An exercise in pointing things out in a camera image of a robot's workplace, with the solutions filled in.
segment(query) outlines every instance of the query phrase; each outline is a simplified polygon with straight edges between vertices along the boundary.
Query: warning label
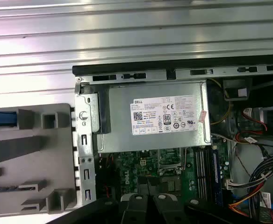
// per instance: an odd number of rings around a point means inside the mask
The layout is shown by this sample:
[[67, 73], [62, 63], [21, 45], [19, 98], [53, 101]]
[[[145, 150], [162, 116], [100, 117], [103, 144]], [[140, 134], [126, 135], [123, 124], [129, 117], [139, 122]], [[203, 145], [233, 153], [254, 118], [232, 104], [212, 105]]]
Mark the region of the warning label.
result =
[[133, 135], [197, 130], [193, 95], [134, 99], [130, 112]]

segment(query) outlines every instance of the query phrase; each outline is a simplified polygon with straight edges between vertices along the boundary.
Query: ribbed metal surface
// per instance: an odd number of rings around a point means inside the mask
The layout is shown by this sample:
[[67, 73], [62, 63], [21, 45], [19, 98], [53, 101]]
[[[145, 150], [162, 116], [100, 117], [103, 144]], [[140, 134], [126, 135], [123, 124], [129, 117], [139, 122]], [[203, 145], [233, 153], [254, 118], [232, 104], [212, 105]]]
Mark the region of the ribbed metal surface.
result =
[[0, 0], [0, 93], [38, 97], [0, 107], [73, 93], [73, 65], [263, 54], [273, 0]]

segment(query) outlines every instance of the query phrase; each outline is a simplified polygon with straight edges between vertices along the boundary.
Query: motherboard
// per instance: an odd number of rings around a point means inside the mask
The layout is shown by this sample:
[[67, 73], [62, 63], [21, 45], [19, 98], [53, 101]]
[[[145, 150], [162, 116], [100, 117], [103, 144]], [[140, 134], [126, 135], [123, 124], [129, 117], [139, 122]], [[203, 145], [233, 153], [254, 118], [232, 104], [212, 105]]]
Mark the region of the motherboard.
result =
[[230, 177], [227, 142], [212, 146], [143, 150], [113, 154], [119, 194], [137, 192], [138, 176], [159, 177], [160, 191], [185, 202], [199, 197], [222, 205], [224, 179]]

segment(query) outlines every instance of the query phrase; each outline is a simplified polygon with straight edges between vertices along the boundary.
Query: white connector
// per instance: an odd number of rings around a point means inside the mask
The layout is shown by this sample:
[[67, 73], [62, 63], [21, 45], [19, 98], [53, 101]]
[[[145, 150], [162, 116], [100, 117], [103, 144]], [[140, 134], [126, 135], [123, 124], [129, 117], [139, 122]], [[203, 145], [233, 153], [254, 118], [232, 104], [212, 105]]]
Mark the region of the white connector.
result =
[[229, 181], [232, 181], [231, 179], [225, 179], [225, 187], [227, 190], [232, 190], [233, 187], [229, 186]]

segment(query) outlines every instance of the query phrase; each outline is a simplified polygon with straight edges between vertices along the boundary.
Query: ce mark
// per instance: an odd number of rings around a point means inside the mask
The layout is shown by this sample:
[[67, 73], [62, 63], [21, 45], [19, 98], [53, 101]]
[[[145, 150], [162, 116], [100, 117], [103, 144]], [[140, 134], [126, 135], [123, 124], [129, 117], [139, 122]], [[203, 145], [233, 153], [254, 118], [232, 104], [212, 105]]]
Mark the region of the ce mark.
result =
[[167, 107], [168, 110], [169, 110], [170, 108], [171, 108], [172, 110], [174, 110], [174, 104], [172, 104], [172, 105], [168, 104], [166, 107]]

